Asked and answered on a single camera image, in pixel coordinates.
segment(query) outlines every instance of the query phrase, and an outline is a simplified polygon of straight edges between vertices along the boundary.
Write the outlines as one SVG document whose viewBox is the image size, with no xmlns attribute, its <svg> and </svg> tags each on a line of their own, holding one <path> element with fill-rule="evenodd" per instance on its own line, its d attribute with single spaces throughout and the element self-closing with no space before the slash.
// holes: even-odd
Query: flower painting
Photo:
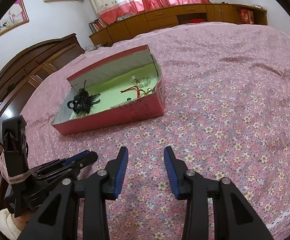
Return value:
<svg viewBox="0 0 290 240">
<path fill-rule="evenodd" d="M 17 0 L 0 20 L 0 36 L 29 22 L 23 0 Z"/>
</svg>

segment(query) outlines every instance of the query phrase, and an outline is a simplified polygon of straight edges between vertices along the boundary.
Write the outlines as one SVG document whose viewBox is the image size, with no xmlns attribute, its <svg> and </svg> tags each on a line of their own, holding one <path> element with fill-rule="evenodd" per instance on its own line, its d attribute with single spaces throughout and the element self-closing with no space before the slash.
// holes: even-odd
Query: stack of books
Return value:
<svg viewBox="0 0 290 240">
<path fill-rule="evenodd" d="M 101 20 L 97 19 L 89 24 L 91 31 L 94 33 L 106 28 L 106 24 Z"/>
</svg>

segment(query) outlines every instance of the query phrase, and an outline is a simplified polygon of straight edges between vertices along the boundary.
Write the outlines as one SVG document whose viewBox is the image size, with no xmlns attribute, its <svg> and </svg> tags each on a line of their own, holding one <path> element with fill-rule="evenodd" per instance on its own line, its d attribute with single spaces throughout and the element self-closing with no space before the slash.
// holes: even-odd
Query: open shoe box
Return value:
<svg viewBox="0 0 290 240">
<path fill-rule="evenodd" d="M 148 95 L 137 91 L 122 90 L 133 87 L 132 76 L 150 78 L 144 88 L 152 89 Z M 160 66 L 147 45 L 122 51 L 98 61 L 67 78 L 72 89 L 61 104 L 52 126 L 63 135 L 136 122 L 164 115 L 164 87 Z M 100 103 L 95 104 L 88 115 L 76 115 L 67 107 L 80 88 L 89 95 L 100 93 Z"/>
</svg>

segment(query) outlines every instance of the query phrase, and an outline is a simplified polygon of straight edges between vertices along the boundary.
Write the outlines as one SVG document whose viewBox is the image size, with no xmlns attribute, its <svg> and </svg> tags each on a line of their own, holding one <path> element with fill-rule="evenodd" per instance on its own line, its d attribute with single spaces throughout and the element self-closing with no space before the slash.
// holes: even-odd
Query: metal screw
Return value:
<svg viewBox="0 0 290 240">
<path fill-rule="evenodd" d="M 188 175 L 188 176 L 194 176 L 195 175 L 195 171 L 194 170 L 187 170 L 186 171 L 186 174 Z"/>
<path fill-rule="evenodd" d="M 72 181 L 69 178 L 63 179 L 62 184 L 63 185 L 69 185 Z"/>
<path fill-rule="evenodd" d="M 107 171 L 106 171 L 106 170 L 99 170 L 99 171 L 97 172 L 97 174 L 98 174 L 99 176 L 105 176 L 105 175 L 107 174 Z"/>
<path fill-rule="evenodd" d="M 230 184 L 230 179 L 229 178 L 223 178 L 222 179 L 222 183 L 224 183 L 224 184 L 226 184 L 226 185 L 228 185 L 228 184 Z"/>
</svg>

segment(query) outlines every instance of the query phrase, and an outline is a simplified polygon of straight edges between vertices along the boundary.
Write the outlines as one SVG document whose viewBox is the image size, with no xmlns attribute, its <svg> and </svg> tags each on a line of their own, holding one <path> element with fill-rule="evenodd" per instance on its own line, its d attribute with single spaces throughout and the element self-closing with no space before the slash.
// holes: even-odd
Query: floral bedspread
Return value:
<svg viewBox="0 0 290 240">
<path fill-rule="evenodd" d="M 69 136 L 51 126 L 70 90 L 68 76 L 144 44 L 162 68 L 163 117 Z M 142 34 L 85 53 L 50 75 L 22 114 L 30 167 L 94 150 L 99 159 L 80 173 L 83 179 L 128 148 L 123 191 L 106 202 L 111 239 L 181 239 L 186 201 L 170 190 L 163 162 L 168 145 L 202 176 L 229 177 L 275 239 L 290 234 L 290 37 L 284 33 L 205 23 Z M 213 239 L 211 217 L 209 226 Z"/>
</svg>

